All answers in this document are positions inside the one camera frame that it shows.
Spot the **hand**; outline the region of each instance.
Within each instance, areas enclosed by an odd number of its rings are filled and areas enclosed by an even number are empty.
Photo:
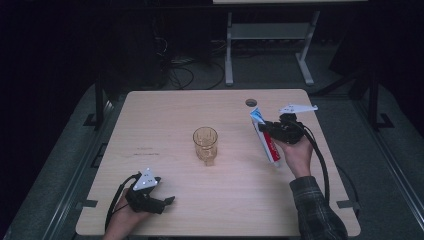
[[[273,141],[283,150],[287,165],[295,178],[311,176],[313,147],[305,136],[296,144],[287,144],[276,139],[273,139]]]
[[[152,213],[134,212],[128,205],[125,195],[128,188],[122,191],[122,196],[115,206],[115,213],[112,215],[103,240],[122,240],[127,237],[131,231]]]

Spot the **wooden table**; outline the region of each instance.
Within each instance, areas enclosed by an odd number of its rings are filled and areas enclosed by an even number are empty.
[[[288,103],[310,105],[303,90],[216,90],[131,92],[124,104],[88,200],[76,226],[80,235],[102,235],[106,213],[127,177],[151,168],[162,177],[152,197],[176,196],[162,215],[154,215],[134,232],[146,236],[296,236],[297,211],[282,161],[269,163],[253,128],[245,100],[253,98],[266,120],[277,121]],[[297,114],[314,133],[327,163],[332,209],[355,236],[360,227],[348,200],[314,112]],[[218,132],[215,166],[197,159],[193,132],[209,126]],[[312,173],[322,190],[316,155]]]

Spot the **table leg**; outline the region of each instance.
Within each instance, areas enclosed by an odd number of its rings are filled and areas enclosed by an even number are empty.
[[[311,45],[312,37],[314,36],[319,14],[319,11],[314,12],[312,21],[309,25],[308,32],[305,37],[305,46],[300,53],[296,53],[296,60],[299,64],[300,71],[302,72],[306,85],[309,86],[314,85],[314,80],[312,79],[311,73],[309,72],[308,65],[306,65],[305,58],[306,54],[308,53],[309,46]]]
[[[233,64],[231,62],[231,18],[232,13],[228,13],[227,23],[227,53],[225,56],[225,84],[227,86],[233,86]]]

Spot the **person's right hand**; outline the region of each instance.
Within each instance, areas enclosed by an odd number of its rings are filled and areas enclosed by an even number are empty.
[[[276,139],[273,141],[281,147],[287,165],[295,178],[311,176],[312,144],[303,136],[296,144],[287,144]]]

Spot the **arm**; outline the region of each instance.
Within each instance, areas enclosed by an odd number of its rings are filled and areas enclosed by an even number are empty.
[[[103,240],[122,240],[143,220],[151,215],[148,212],[134,212],[125,199],[128,189],[125,189],[115,207],[109,226]]]
[[[290,188],[302,239],[347,239],[343,222],[328,206],[314,177],[297,178]]]
[[[293,145],[277,140],[287,165],[295,176],[290,183],[299,218],[302,239],[347,239],[347,231],[330,206],[326,203],[314,177],[310,164],[312,145],[304,136]]]

